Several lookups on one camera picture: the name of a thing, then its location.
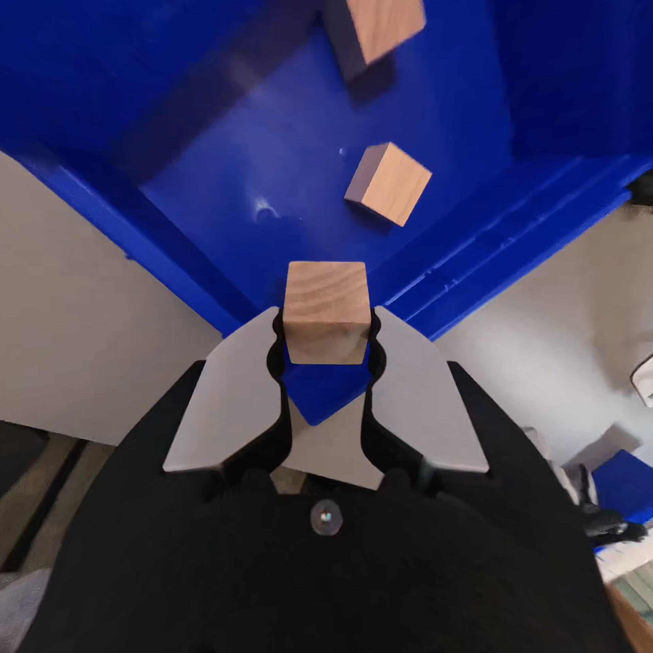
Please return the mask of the blue plastic bin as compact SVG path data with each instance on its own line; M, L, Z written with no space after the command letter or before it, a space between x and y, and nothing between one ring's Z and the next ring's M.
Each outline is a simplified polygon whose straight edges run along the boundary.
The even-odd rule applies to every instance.
M434 340L652 169L651 1L423 1L350 83L325 2L2 1L1 149L224 336L324 260ZM381 143L404 227L344 200Z

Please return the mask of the blue storage crate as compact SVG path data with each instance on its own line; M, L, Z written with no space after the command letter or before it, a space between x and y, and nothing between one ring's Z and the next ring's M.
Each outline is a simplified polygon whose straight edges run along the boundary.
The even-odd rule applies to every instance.
M615 510L627 521L652 520L652 467L624 449L592 471L602 508Z

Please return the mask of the blue-striped wooden cube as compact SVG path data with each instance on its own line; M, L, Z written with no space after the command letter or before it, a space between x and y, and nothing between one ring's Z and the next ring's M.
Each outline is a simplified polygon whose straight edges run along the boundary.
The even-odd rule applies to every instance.
M346 83L426 26L423 1L326 1L322 21Z
M432 178L432 172L394 143L368 146L344 200L404 227Z
M360 365L370 326L370 295L363 262L289 263L283 331L291 363Z

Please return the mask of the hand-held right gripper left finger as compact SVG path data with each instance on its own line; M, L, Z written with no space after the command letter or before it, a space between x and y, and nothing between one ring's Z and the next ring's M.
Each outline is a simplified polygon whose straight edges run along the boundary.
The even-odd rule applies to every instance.
M217 470L238 483L249 469L280 467L293 442L284 352L276 306L226 337L205 361L163 471Z

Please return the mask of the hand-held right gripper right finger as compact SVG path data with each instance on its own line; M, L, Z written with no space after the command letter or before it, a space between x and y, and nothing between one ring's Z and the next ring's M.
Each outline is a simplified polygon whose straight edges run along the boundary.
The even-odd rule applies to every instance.
M445 357L383 306L372 310L361 447L381 473L484 476L490 465Z

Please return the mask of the grey hanging card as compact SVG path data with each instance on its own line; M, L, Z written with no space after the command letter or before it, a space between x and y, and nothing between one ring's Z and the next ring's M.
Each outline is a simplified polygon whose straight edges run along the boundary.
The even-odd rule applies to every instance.
M620 424L614 423L603 435L590 442L567 462L563 463L562 468L570 472L583 465L588 471L593 472L620 451L632 454L642 445L643 442L639 437Z

